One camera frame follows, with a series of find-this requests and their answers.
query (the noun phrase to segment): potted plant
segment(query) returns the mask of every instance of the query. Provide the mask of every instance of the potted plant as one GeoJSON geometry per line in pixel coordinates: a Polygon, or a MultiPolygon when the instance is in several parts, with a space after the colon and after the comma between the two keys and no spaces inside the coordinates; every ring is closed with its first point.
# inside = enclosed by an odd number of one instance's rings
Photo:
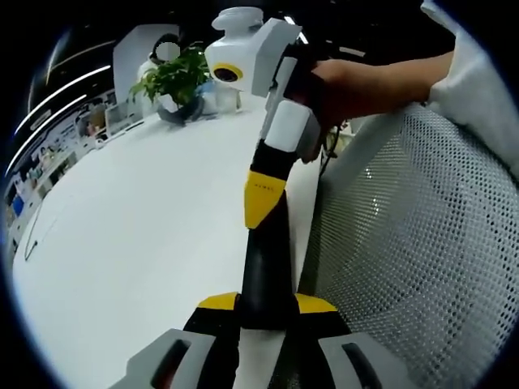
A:
{"type": "Polygon", "coordinates": [[[196,102],[196,88],[208,80],[208,64],[199,42],[187,46],[173,61],[164,62],[148,70],[130,93],[143,92],[151,101],[170,95],[178,106],[177,115],[186,120],[196,102]]]}

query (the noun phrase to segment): hand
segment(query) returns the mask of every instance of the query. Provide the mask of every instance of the hand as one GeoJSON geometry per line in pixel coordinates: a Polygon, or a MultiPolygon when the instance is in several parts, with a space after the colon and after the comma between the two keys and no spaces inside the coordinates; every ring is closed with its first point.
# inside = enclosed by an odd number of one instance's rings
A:
{"type": "MultiPolygon", "coordinates": [[[[320,141],[325,140],[330,128],[346,119],[391,112],[413,101],[427,101],[432,85],[447,75],[452,59],[451,52],[387,66],[339,59],[318,62],[312,72],[324,81],[316,110],[321,125],[320,141]]],[[[301,104],[307,102],[306,96],[289,98],[301,104]]],[[[319,155],[321,144],[313,159],[319,155]]]]}
{"type": "MultiPolygon", "coordinates": [[[[358,118],[380,112],[384,94],[384,76],[380,68],[355,62],[330,59],[318,62],[313,73],[324,81],[324,90],[315,110],[321,125],[320,141],[307,163],[319,156],[328,131],[345,119],[358,118]]],[[[306,96],[289,96],[307,105],[306,96]]]]}

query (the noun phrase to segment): white robot head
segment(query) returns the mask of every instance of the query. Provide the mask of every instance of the white robot head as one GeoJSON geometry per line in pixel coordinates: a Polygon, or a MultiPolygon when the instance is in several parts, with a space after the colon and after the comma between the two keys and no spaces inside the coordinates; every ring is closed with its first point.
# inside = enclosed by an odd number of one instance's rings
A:
{"type": "Polygon", "coordinates": [[[211,76],[228,86],[266,97],[283,52],[301,32],[299,26],[270,19],[252,6],[223,10],[212,22],[224,37],[205,50],[211,76]]]}

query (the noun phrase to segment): ceiling light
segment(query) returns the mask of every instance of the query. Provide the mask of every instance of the ceiling light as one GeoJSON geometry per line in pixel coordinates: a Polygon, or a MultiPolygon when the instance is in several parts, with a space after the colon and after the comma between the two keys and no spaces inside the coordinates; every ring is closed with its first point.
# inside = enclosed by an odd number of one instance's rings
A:
{"type": "Polygon", "coordinates": [[[78,53],[76,54],[73,54],[71,55],[69,58],[65,58],[63,61],[61,61],[60,63],[57,63],[56,65],[52,66],[52,69],[50,71],[54,71],[58,66],[61,66],[63,65],[64,63],[67,63],[69,62],[71,59],[74,59],[76,57],[78,57],[79,55],[83,55],[85,53],[88,53],[89,51],[92,51],[92,50],[95,50],[95,49],[99,49],[101,47],[104,47],[104,46],[107,46],[107,45],[112,45],[114,44],[116,41],[107,41],[107,42],[104,42],[104,43],[101,43],[99,45],[95,45],[95,46],[92,46],[92,47],[89,47],[83,51],[79,51],[78,53]]]}
{"type": "Polygon", "coordinates": [[[299,34],[299,39],[301,40],[302,43],[304,43],[305,45],[308,45],[308,39],[303,35],[302,32],[299,34]]]}
{"type": "Polygon", "coordinates": [[[32,77],[31,87],[29,88],[29,97],[27,99],[27,112],[31,112],[31,102],[32,102],[32,94],[34,93],[34,83],[35,83],[36,74],[32,77]]]}
{"type": "Polygon", "coordinates": [[[50,72],[52,71],[51,65],[54,63],[54,60],[58,56],[58,45],[54,46],[54,50],[52,50],[52,55],[50,56],[49,65],[47,66],[47,76],[45,77],[45,86],[49,85],[50,72]]]}
{"type": "Polygon", "coordinates": [[[363,51],[360,51],[360,50],[356,50],[356,49],[350,49],[349,47],[344,47],[344,46],[341,46],[339,48],[339,51],[341,53],[348,53],[348,54],[353,54],[353,55],[357,55],[359,57],[364,57],[364,55],[366,55],[365,52],[363,51]]]}
{"type": "Polygon", "coordinates": [[[27,114],[27,116],[25,118],[22,119],[22,121],[19,123],[19,125],[16,127],[16,130],[15,130],[15,134],[19,131],[20,128],[22,128],[22,126],[27,123],[27,121],[32,117],[32,115],[34,115],[34,113],[36,113],[36,111],[38,109],[40,109],[41,107],[43,107],[45,104],[47,104],[49,101],[51,101],[54,97],[56,97],[57,95],[59,95],[61,92],[63,92],[65,89],[71,87],[72,85],[78,83],[79,81],[83,81],[84,79],[87,79],[88,77],[90,77],[91,75],[96,75],[97,73],[101,73],[102,71],[107,71],[110,67],[112,67],[111,65],[107,65],[107,66],[103,66],[103,67],[100,67],[99,69],[95,70],[95,71],[91,71],[90,73],[87,73],[86,75],[82,75],[81,77],[73,80],[73,81],[70,81],[68,84],[62,86],[61,88],[59,88],[57,91],[54,91],[52,92],[50,95],[48,95],[45,99],[43,99],[43,101],[38,104],[36,107],[34,107],[34,109],[29,112],[27,114]]]}
{"type": "Polygon", "coordinates": [[[7,175],[7,173],[9,172],[9,170],[11,169],[11,167],[13,166],[13,164],[15,163],[16,159],[19,157],[19,155],[22,153],[22,151],[31,143],[31,141],[36,137],[36,135],[38,135],[41,130],[43,130],[43,128],[45,126],[47,126],[49,123],[51,123],[58,115],[60,115],[61,113],[65,112],[67,109],[69,109],[72,105],[74,104],[77,104],[79,101],[81,101],[82,99],[84,99],[87,95],[82,95],[81,97],[78,97],[77,99],[75,99],[74,101],[71,101],[70,103],[68,103],[67,105],[65,105],[63,108],[61,108],[59,111],[56,111],[56,113],[54,115],[52,115],[50,118],[48,118],[47,120],[45,120],[43,123],[41,123],[41,126],[39,126],[38,128],[36,128],[31,136],[28,137],[28,139],[24,142],[24,144],[22,144],[22,146],[18,149],[18,151],[15,153],[15,156],[13,156],[11,162],[9,162],[9,165],[7,166],[7,169],[6,169],[6,173],[5,175],[7,175]]]}

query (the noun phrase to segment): white table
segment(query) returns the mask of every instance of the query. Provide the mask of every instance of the white table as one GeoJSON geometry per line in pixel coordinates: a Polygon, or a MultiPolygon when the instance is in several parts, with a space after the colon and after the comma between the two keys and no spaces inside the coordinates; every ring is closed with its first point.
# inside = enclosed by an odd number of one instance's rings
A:
{"type": "MultiPolygon", "coordinates": [[[[48,193],[31,236],[40,242],[27,262],[19,250],[13,276],[28,328],[66,387],[111,385],[200,301],[240,290],[243,185],[264,100],[245,96],[243,106],[181,130],[153,115],[48,193]]],[[[287,184],[297,282],[318,175],[319,163],[296,164],[287,184]]],[[[266,387],[283,334],[243,335],[235,387],[266,387]]]]}

